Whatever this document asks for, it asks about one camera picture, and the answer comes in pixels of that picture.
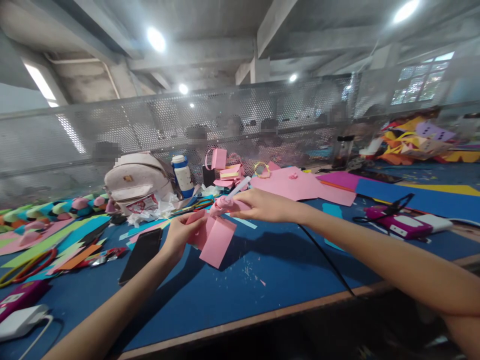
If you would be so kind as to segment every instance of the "wooden table edge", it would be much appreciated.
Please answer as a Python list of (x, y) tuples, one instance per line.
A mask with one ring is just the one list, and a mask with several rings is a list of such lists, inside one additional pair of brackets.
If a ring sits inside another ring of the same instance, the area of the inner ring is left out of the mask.
[[(467, 257), (455, 260), (454, 263), (461, 267), (467, 267), (473, 264), (480, 264), (480, 254), (467, 256)], [(372, 285), (353, 288), (352, 291), (355, 293), (355, 295), (359, 296), (359, 295), (367, 295), (372, 293), (388, 291), (392, 288), (393, 286), (391, 286), (387, 281), (380, 281)], [(165, 350), (168, 348), (176, 347), (176, 346), (187, 344), (194, 341), (205, 340), (220, 334), (232, 332), (234, 330), (239, 330), (241, 328), (245, 328), (255, 324), (283, 318), (288, 315), (293, 315), (296, 313), (313, 310), (325, 305), (330, 305), (330, 304), (338, 303), (338, 302), (349, 300), (349, 299), (352, 299), (352, 296), (348, 291), (338, 292), (336, 294), (320, 297), (315, 300), (310, 300), (310, 301), (302, 302), (296, 305), (283, 307), (278, 310), (264, 312), (259, 315), (247, 317), (241, 320), (232, 321), (223, 325), (210, 327), (210, 328), (193, 332), (187, 335), (183, 335), (183, 336), (175, 337), (165, 341), (157, 342), (151, 345), (139, 347), (133, 350), (126, 351), (120, 355), (116, 355), (112, 357), (112, 359), (118, 359), (118, 360), (128, 359), (129, 360), (129, 359), (139, 358), (139, 357), (156, 353), (158, 351)]]

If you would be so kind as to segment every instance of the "red scissors handle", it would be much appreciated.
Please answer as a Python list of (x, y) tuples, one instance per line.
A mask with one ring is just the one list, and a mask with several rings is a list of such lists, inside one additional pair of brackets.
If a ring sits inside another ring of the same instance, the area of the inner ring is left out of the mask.
[[(15, 284), (23, 283), (29, 277), (35, 274), (38, 274), (40, 271), (45, 269), (48, 265), (50, 265), (55, 260), (58, 253), (59, 252), (55, 247), (44, 252), (41, 256), (35, 259), (35, 261), (33, 261), (32, 263), (29, 263), (21, 272), (19, 272), (17, 276), (15, 276), (15, 279), (12, 282)], [(49, 258), (43, 264), (35, 268), (38, 264), (44, 261), (48, 256)]]

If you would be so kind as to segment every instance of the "pipe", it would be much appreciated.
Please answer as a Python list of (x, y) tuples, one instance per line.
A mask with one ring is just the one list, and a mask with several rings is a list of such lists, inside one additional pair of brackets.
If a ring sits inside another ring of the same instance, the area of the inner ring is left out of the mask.
[(95, 58), (95, 57), (90, 57), (90, 58), (83, 58), (83, 59), (69, 59), (69, 60), (53, 60), (50, 55), (47, 52), (44, 52), (43, 55), (45, 58), (51, 62), (52, 64), (55, 65), (64, 65), (64, 64), (86, 64), (86, 63), (102, 63), (103, 67), (106, 70), (106, 73), (108, 74), (108, 78), (110, 79), (111, 86), (113, 87), (113, 91), (115, 92), (116, 98), (121, 99), (119, 90), (117, 89), (117, 86), (114, 83), (114, 79), (112, 77), (112, 74), (110, 73), (110, 69), (105, 64), (103, 61)]

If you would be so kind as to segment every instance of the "window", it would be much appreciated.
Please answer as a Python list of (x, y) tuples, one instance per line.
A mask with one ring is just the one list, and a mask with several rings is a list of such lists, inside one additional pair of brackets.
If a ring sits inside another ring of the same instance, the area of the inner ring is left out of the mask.
[[(41, 94), (43, 97), (46, 99), (48, 102), (48, 105), (51, 108), (56, 108), (59, 106), (59, 103), (57, 102), (57, 99), (55, 98), (54, 93), (52, 92), (52, 89), (50, 86), (47, 84), (47, 81), (45, 80), (44, 76), (40, 72), (40, 70), (34, 66), (31, 66), (27, 63), (25, 63), (25, 67), (30, 73), (30, 76), (32, 77), (33, 81), (35, 82), (36, 86), (38, 86), (38, 89), (40, 90)], [(75, 146), (76, 150), (80, 154), (85, 154), (86, 150), (84, 148), (84, 145), (82, 144), (82, 141), (80, 140), (79, 136), (77, 135), (77, 132), (74, 130), (68, 119), (64, 115), (56, 115), (58, 121), (60, 122), (61, 126), (65, 130), (66, 134), (70, 138), (71, 142)]]
[(449, 60), (453, 58), (454, 54), (455, 52), (449, 52), (422, 61), (419, 65), (403, 68), (398, 78), (401, 88), (395, 90), (391, 104), (399, 105), (432, 100), (442, 81), (445, 69), (449, 67)]

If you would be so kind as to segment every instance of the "backpack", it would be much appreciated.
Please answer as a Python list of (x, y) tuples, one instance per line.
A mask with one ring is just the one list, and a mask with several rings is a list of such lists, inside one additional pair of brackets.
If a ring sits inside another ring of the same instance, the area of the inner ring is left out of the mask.
[(137, 200), (153, 194), (159, 201), (174, 194), (163, 166), (146, 152), (121, 156), (104, 180), (111, 199), (127, 216), (132, 213), (127, 205)]

